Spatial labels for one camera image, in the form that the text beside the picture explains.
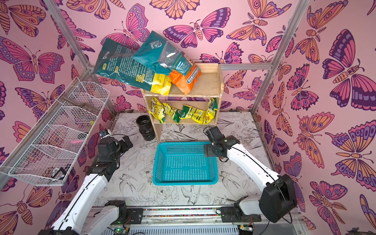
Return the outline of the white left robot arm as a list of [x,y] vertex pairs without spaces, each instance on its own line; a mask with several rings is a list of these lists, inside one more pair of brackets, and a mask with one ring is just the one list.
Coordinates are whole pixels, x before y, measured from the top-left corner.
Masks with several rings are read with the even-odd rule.
[[87,216],[97,197],[120,167],[120,158],[133,147],[128,136],[116,140],[113,135],[102,138],[98,144],[99,155],[86,172],[84,182],[69,206],[50,228],[40,235],[100,235],[114,222],[126,219],[127,208],[123,200],[112,200],[88,223]]

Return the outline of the yellow fertilizer packet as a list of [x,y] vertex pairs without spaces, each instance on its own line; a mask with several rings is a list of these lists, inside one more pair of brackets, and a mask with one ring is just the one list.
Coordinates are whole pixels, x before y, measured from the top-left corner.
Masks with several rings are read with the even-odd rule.
[[156,97],[151,99],[151,106],[149,113],[159,121],[159,123],[165,122],[165,107],[158,101]]

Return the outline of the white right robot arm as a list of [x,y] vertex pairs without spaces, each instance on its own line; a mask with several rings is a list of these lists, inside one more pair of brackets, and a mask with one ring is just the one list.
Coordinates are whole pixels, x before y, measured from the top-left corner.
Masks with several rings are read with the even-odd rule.
[[281,176],[254,157],[234,136],[224,136],[218,127],[204,131],[211,142],[205,145],[205,157],[218,157],[220,160],[236,163],[261,191],[260,199],[245,197],[234,204],[244,215],[264,215],[276,223],[297,206],[293,180],[288,175]]

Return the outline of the large green yellow fertilizer bag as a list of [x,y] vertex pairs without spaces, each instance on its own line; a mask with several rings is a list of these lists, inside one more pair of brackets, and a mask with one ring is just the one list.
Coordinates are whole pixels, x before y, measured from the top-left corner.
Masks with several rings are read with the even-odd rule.
[[152,93],[167,96],[171,79],[155,73],[135,59],[135,51],[109,38],[105,39],[95,66],[95,73]]

